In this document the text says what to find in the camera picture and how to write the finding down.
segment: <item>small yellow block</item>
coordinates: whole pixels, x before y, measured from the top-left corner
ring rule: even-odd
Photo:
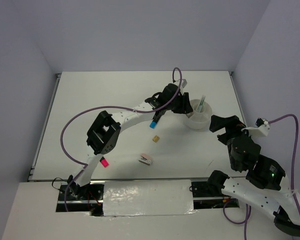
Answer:
[[[155,143],[158,142],[160,139],[160,137],[158,137],[157,135],[154,136],[154,138],[152,138],[152,141],[154,141]]]

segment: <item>white tape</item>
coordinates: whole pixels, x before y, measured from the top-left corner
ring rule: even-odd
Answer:
[[[190,180],[107,181],[104,216],[184,215],[194,213]]]

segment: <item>white tabletop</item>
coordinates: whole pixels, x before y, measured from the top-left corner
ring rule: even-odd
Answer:
[[[236,94],[227,71],[183,71],[188,84],[184,91],[190,99],[206,95],[212,113],[242,120]],[[172,82],[171,71],[63,72],[44,137],[38,153],[33,180],[67,179],[77,169],[60,147],[60,133],[67,121],[79,112],[106,105],[135,107]],[[107,109],[109,113],[119,112]],[[87,155],[87,131],[100,111],[89,112],[76,119],[64,135],[68,152],[78,160]],[[98,165],[92,178],[160,179],[207,178],[213,170],[235,177],[231,170],[227,147],[217,140],[217,133],[190,130],[183,124],[184,115],[167,112],[155,129],[143,122],[120,134],[115,149],[105,157],[107,168]],[[155,143],[152,138],[158,135]],[[137,161],[145,153],[153,158],[151,166]]]
[[[86,212],[55,212],[57,197],[50,182],[20,183],[2,240],[244,239],[244,226],[228,222],[220,208],[175,216],[91,217]],[[226,211],[235,221],[245,216],[244,209]],[[291,236],[252,209],[247,239],[291,240]]]

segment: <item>white cup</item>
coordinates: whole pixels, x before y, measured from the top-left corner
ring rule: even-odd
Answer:
[[[196,111],[200,101],[200,99],[191,100],[190,105],[193,109],[193,112],[185,114],[183,117],[183,123],[193,130],[203,129],[210,122],[212,115],[212,109],[207,102],[203,103],[200,112]]]

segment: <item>cable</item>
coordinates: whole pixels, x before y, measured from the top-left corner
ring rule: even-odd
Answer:
[[[248,226],[248,219],[250,218],[250,214],[251,214],[251,206],[246,204],[245,205],[244,230],[243,230],[244,240],[247,240],[247,226]]]
[[[84,162],[81,162],[79,160],[76,160],[75,158],[73,158],[66,150],[65,148],[65,145],[64,145],[64,134],[65,134],[65,131],[67,129],[67,127],[78,117],[80,117],[81,115],[83,114],[86,114],[86,113],[89,113],[91,111],[94,111],[94,110],[99,110],[99,109],[123,109],[123,110],[127,110],[127,111],[131,111],[131,112],[136,112],[136,113],[140,113],[140,114],[150,114],[150,113],[154,113],[154,112],[157,112],[157,111],[160,111],[161,109],[164,109],[166,106],[168,106],[175,98],[176,96],[179,94],[180,92],[180,88],[181,88],[181,85],[182,85],[182,73],[181,73],[181,70],[178,68],[178,67],[175,67],[172,71],[172,81],[173,82],[176,82],[175,81],[175,71],[178,71],[179,72],[179,75],[180,75],[180,82],[179,82],[179,85],[174,93],[174,95],[172,96],[172,98],[167,101],[163,106],[157,108],[157,109],[154,109],[154,110],[151,110],[151,111],[142,111],[142,110],[135,110],[135,109],[132,109],[132,108],[129,108],[129,107],[125,107],[125,106],[97,106],[97,107],[93,107],[93,108],[90,108],[90,109],[87,109],[85,111],[82,111],[80,113],[78,113],[77,115],[75,115],[73,118],[71,118],[67,123],[66,125],[63,127],[62,131],[61,131],[61,135],[60,135],[60,144],[61,144],[61,148],[62,148],[62,151],[64,152],[64,154],[70,159],[72,160],[73,162],[77,163],[77,164],[80,164],[80,165],[83,165],[83,169],[72,179],[71,182],[69,182],[69,184],[66,186],[65,188],[65,193],[64,193],[64,206],[65,206],[65,209],[66,211],[68,212],[68,207],[67,207],[67,193],[69,191],[69,188],[71,186],[71,184],[76,181],[80,175],[84,172],[84,170],[86,169],[86,167],[88,166],[87,163],[84,163]]]
[[[51,186],[52,186],[54,189],[57,189],[57,190],[59,190],[61,193],[64,194],[65,191],[61,190],[61,188],[56,188],[56,187],[54,186],[54,183],[55,183],[55,181],[56,181],[57,179],[60,179],[60,180],[62,180],[62,181],[64,181],[64,182],[67,182],[66,180],[62,179],[61,177],[56,177],[55,179],[52,180]]]
[[[94,198],[94,200],[96,201],[96,203],[100,206],[100,202],[95,198],[95,196],[93,196],[93,194],[91,193],[91,191],[89,191],[90,195]]]
[[[88,200],[88,210],[89,212],[91,211],[90,206],[89,206],[89,193],[87,194],[87,200]]]
[[[287,114],[282,117],[279,117],[275,120],[269,121],[269,124],[274,124],[282,119],[287,117],[293,117],[295,121],[295,137],[294,137],[294,145],[293,145],[293,152],[292,152],[292,161],[291,161],[291,191],[295,190],[295,161],[296,161],[296,152],[297,152],[297,144],[298,144],[298,136],[299,136],[299,121],[296,115],[294,114]],[[293,194],[293,199],[295,201],[296,208],[300,215],[300,204],[298,198],[295,194]]]
[[[231,220],[231,219],[227,216],[227,214],[226,214],[226,207],[227,207],[227,205],[228,205],[229,203],[231,203],[231,202],[233,202],[233,201],[235,201],[235,199],[231,199],[231,200],[227,201],[227,202],[223,205],[223,209],[222,209],[223,215],[225,216],[225,218],[226,218],[230,223],[233,223],[233,224],[236,224],[236,225],[241,225],[241,224],[247,223],[247,222],[248,222],[248,219],[250,218],[250,215],[251,215],[251,206],[249,206],[248,204],[245,205],[245,206],[246,206],[246,215],[245,215],[245,219],[244,219],[243,221],[239,221],[239,222],[233,221],[233,220]]]

